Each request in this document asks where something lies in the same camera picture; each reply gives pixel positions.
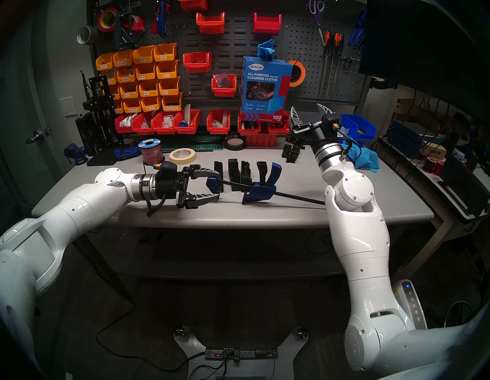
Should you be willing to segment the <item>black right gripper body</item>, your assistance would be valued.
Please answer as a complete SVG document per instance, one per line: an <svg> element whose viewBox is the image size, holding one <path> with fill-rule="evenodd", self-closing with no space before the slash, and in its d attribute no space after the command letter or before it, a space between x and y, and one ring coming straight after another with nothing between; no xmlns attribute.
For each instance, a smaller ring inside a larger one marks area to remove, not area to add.
<svg viewBox="0 0 490 380"><path fill-rule="evenodd" d="M304 146L309 146L312 152L320 152L329 146L339 145L340 138L335 128L337 124L338 121L320 121L313 124L306 133L307 142L304 142Z"/></svg>

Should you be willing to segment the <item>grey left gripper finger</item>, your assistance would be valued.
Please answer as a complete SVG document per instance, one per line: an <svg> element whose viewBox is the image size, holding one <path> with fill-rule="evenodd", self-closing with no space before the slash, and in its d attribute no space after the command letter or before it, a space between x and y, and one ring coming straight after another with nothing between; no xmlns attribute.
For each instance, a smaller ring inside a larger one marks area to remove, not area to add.
<svg viewBox="0 0 490 380"><path fill-rule="evenodd" d="M218 194L191 194L189 192L179 192L176 199L177 208L197 209L199 206L206 205L212 201L218 200Z"/></svg>
<svg viewBox="0 0 490 380"><path fill-rule="evenodd" d="M200 165L190 165L183 168L183 175L191 179L197 178L218 178L219 172L208 168L203 168Z"/></svg>

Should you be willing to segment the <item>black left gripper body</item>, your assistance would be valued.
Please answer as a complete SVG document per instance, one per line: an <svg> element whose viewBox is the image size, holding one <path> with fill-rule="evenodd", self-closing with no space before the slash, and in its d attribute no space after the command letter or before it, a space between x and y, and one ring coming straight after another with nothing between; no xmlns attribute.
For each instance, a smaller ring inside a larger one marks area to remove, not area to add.
<svg viewBox="0 0 490 380"><path fill-rule="evenodd" d="M176 199L177 204L184 204L185 197L185 175L183 173L157 173L155 175L155 194L156 198Z"/></svg>

